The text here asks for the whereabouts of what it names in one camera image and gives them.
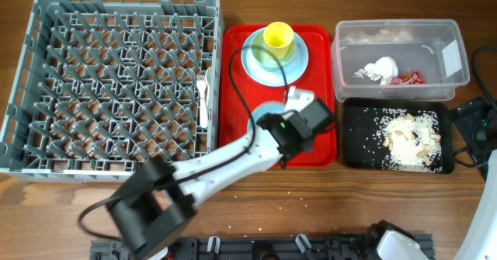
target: white fork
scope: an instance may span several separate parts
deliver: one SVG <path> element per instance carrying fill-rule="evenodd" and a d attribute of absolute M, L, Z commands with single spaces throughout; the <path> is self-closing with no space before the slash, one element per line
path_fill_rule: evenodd
<path fill-rule="evenodd" d="M 207 93 L 207 81 L 205 75 L 198 74 L 196 77 L 196 88 L 200 94 L 200 127 L 207 128 L 207 104 L 205 95 Z"/>

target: dish rack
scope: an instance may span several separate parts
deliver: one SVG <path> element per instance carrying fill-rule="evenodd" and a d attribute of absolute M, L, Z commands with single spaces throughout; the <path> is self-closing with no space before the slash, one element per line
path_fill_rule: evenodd
<path fill-rule="evenodd" d="M 0 133 L 0 172 L 124 181 L 141 162 L 213 150 L 219 0 L 35 0 Z M 196 75 L 212 67 L 208 127 Z"/>

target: candy wrapper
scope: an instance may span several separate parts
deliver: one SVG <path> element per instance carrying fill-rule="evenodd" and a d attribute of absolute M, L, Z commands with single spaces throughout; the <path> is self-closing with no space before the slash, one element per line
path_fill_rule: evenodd
<path fill-rule="evenodd" d="M 413 71 L 411 74 L 393 78 L 390 82 L 391 85 L 424 85 L 425 79 L 422 78 L 418 71 Z"/>

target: wooden table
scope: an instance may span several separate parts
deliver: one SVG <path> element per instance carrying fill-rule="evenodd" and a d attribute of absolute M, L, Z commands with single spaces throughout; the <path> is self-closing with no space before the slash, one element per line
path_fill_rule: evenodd
<path fill-rule="evenodd" d="M 0 113 L 8 102 L 32 5 L 33 0 L 0 0 Z M 337 22 L 345 19 L 455 19 L 467 54 L 497 44 L 497 0 L 221 0 L 221 7 L 226 29 L 280 20 L 324 26 L 334 37 Z M 497 76 L 492 75 L 497 63 L 487 55 L 480 62 L 483 79 L 497 96 Z M 480 94 L 472 81 L 458 88 L 447 105 L 453 108 Z M 454 146 L 463 146 L 453 129 Z M 76 217 L 116 187 L 29 184 L 0 175 L 0 258 L 87 259 L 92 238 L 78 229 Z M 347 168 L 339 157 L 327 168 L 273 170 L 227 187 L 200 207 L 184 236 L 363 233 L 385 219 L 408 231 L 433 234 L 437 258 L 452 259 L 483 187 L 476 170 L 459 165 L 451 175 L 369 172 Z M 92 228 L 116 233 L 104 210 L 87 221 Z"/>

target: yellow cup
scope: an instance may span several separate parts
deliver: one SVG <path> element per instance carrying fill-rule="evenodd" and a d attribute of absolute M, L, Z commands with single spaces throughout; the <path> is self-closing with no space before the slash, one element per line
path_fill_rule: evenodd
<path fill-rule="evenodd" d="M 271 23 L 264 29 L 266 49 L 281 59 L 287 55 L 290 45 L 294 42 L 294 31 L 286 23 Z"/>

